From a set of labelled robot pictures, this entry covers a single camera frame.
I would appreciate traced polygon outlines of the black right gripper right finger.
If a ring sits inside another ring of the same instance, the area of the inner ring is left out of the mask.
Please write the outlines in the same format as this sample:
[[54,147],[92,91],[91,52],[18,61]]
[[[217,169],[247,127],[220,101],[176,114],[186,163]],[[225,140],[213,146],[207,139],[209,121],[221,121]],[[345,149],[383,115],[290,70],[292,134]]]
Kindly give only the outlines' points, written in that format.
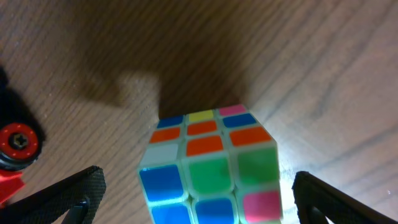
[[303,224],[397,224],[306,171],[296,173],[292,190],[298,219]]

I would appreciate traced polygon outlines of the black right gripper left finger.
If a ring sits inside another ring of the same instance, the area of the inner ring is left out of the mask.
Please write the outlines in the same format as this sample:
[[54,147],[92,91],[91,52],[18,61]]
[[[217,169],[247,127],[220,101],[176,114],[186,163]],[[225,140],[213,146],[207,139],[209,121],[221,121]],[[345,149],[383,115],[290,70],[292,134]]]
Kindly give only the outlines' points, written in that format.
[[91,224],[106,191],[103,169],[91,166],[1,209],[1,223]]

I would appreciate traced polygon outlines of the red toy truck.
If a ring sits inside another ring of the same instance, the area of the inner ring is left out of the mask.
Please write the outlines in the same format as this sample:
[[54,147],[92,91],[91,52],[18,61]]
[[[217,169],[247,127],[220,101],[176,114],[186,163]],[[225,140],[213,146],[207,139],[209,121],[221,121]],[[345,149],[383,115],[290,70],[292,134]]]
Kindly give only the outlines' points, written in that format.
[[1,68],[1,208],[25,186],[22,170],[40,156],[45,131]]

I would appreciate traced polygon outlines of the multicoloured puzzle cube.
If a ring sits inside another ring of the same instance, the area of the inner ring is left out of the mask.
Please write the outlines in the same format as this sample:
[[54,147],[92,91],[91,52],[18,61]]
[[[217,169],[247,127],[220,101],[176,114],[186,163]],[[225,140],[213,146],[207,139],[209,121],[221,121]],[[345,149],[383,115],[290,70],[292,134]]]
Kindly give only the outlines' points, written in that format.
[[275,139],[243,105],[158,121],[137,175],[153,223],[280,223]]

